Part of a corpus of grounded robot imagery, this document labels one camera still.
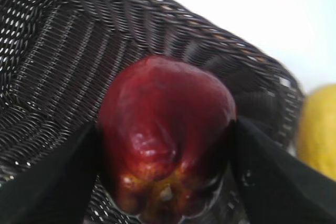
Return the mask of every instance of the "white background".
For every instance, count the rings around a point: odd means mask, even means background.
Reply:
[[[336,0],[175,0],[282,62],[305,92],[336,83]]]

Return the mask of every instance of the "yellow fruit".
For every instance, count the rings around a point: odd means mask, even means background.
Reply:
[[[336,84],[307,96],[300,120],[297,154],[304,163],[336,180]]]

